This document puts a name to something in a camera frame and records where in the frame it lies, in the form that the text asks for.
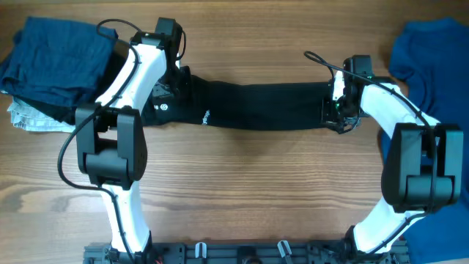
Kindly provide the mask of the black t-shirt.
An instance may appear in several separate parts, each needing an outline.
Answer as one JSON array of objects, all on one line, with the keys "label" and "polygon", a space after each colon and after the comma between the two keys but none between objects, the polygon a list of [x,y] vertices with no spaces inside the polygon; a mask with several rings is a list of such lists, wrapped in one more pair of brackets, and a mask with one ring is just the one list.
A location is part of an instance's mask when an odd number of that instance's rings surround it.
[{"label": "black t-shirt", "polygon": [[322,128],[322,102],[332,95],[329,82],[231,84],[207,81],[180,69],[181,98],[151,94],[142,114],[145,126],[170,122],[254,131]]}]

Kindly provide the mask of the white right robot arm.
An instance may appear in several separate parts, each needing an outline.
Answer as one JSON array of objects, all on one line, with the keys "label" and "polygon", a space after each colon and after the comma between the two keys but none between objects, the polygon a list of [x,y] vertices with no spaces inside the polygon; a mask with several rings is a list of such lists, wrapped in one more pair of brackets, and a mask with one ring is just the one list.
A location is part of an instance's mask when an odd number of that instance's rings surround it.
[{"label": "white right robot arm", "polygon": [[341,117],[373,118],[390,137],[381,175],[382,196],[369,215],[351,228],[356,258],[389,252],[416,222],[454,205],[461,196],[464,133],[441,123],[409,101],[390,79],[373,73],[368,55],[354,55],[336,71],[333,109]]}]

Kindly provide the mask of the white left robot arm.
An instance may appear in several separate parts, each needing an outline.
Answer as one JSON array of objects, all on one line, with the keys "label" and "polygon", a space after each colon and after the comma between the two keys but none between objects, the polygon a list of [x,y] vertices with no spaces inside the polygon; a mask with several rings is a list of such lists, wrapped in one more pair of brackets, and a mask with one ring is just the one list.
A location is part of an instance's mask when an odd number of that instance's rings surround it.
[{"label": "white left robot arm", "polygon": [[77,108],[78,167],[102,194],[112,239],[85,249],[85,263],[158,263],[141,209],[139,181],[147,166],[141,115],[151,97],[160,110],[188,97],[189,73],[180,67],[186,36],[174,19],[159,18],[153,32],[138,30],[128,57],[110,87],[92,104]]}]

